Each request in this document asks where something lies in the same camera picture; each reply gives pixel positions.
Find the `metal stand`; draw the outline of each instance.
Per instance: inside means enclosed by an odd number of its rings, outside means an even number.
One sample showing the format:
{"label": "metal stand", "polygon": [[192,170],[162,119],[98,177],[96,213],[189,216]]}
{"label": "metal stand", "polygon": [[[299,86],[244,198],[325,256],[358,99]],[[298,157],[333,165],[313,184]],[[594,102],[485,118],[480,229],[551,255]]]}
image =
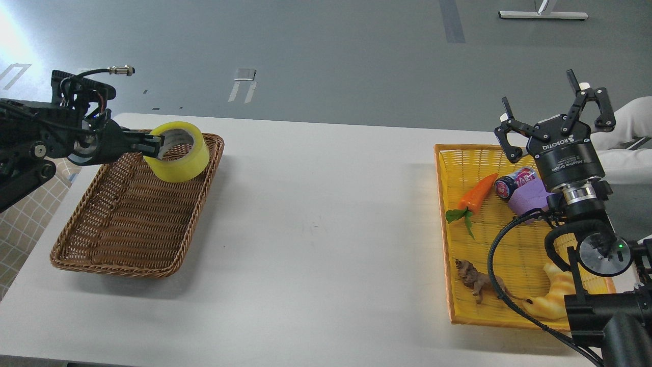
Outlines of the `metal stand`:
{"label": "metal stand", "polygon": [[519,19],[569,19],[569,20],[587,20],[589,15],[585,12],[554,12],[557,0],[543,0],[538,10],[533,12],[503,12],[499,11],[498,15],[502,19],[519,18]]}

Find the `packing tape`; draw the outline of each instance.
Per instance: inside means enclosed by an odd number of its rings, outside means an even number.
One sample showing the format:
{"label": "packing tape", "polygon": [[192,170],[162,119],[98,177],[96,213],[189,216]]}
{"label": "packing tape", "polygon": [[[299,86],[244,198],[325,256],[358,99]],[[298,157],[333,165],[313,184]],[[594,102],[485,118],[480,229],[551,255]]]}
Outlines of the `packing tape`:
{"label": "packing tape", "polygon": [[[166,182],[183,182],[195,178],[208,165],[209,153],[201,131],[191,123],[168,122],[150,133],[162,135],[163,145],[157,158],[143,157],[156,177]],[[190,151],[173,161],[163,161],[163,155],[180,144],[191,144]]]}

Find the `plastic basket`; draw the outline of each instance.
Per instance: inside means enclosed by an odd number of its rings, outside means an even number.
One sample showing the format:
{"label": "plastic basket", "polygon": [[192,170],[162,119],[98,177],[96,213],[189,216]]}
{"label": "plastic basket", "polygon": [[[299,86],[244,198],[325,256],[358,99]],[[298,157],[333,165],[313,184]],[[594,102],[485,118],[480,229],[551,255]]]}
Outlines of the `plastic basket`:
{"label": "plastic basket", "polygon": [[[457,274],[455,260],[471,261],[475,267],[486,273],[487,254],[496,234],[515,216],[507,203],[495,193],[490,193],[482,204],[478,215],[471,216],[472,239],[467,233],[464,220],[448,224],[444,213],[456,209],[458,201],[479,180],[493,173],[499,176],[519,168],[530,166],[536,169],[530,156],[518,163],[510,163],[502,149],[493,145],[435,145],[437,184],[439,187],[439,210],[443,229],[444,268],[447,301],[452,323],[487,325],[494,327],[538,328],[510,310],[497,299],[493,290],[483,292],[484,299],[476,304],[471,289],[464,286]],[[550,282],[543,271],[543,265],[550,262],[544,249],[544,238],[550,232],[542,221],[514,228],[501,241],[494,257],[494,272],[503,278],[509,291],[522,298],[544,296]],[[573,246],[572,235],[557,239],[555,246],[559,254],[568,260],[566,246]],[[602,278],[580,269],[582,283],[591,294],[614,293],[610,278]],[[566,318],[558,320],[541,319],[550,327],[568,331]]]}

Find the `toy carrot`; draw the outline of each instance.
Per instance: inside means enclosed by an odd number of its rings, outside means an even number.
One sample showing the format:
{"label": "toy carrot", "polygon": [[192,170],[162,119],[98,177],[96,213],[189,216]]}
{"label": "toy carrot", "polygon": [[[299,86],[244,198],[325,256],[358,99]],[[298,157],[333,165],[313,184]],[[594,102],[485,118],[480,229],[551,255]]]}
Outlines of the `toy carrot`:
{"label": "toy carrot", "polygon": [[498,173],[490,174],[481,179],[473,189],[470,189],[466,194],[464,194],[460,199],[460,202],[457,204],[457,209],[446,211],[446,220],[448,223],[464,217],[466,230],[469,231],[471,237],[475,239],[475,236],[471,232],[471,215],[478,214],[482,207],[482,202],[489,191],[491,191],[496,178],[498,178]]}

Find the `table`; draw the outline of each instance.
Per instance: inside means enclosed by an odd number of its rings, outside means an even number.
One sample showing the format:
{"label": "table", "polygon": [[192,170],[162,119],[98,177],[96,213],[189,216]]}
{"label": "table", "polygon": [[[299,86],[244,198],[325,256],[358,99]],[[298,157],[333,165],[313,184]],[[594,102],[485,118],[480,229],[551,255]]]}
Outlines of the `table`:
{"label": "table", "polygon": [[166,279],[67,272],[84,168],[0,304],[0,354],[127,366],[589,366],[536,330],[451,325],[432,146],[492,133],[184,120],[226,147]]}

